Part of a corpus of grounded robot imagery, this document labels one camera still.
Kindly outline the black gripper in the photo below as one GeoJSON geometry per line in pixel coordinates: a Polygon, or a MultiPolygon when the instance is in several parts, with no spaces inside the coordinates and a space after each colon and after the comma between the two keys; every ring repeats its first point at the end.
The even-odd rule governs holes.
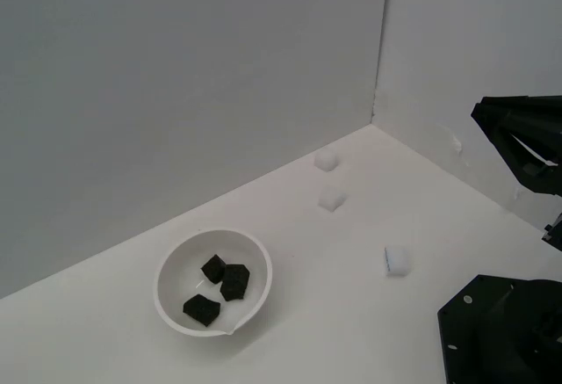
{"type": "MultiPolygon", "coordinates": [[[[522,186],[561,195],[560,96],[483,97],[471,117],[522,186]]],[[[543,241],[562,251],[562,214],[543,241]]]]}

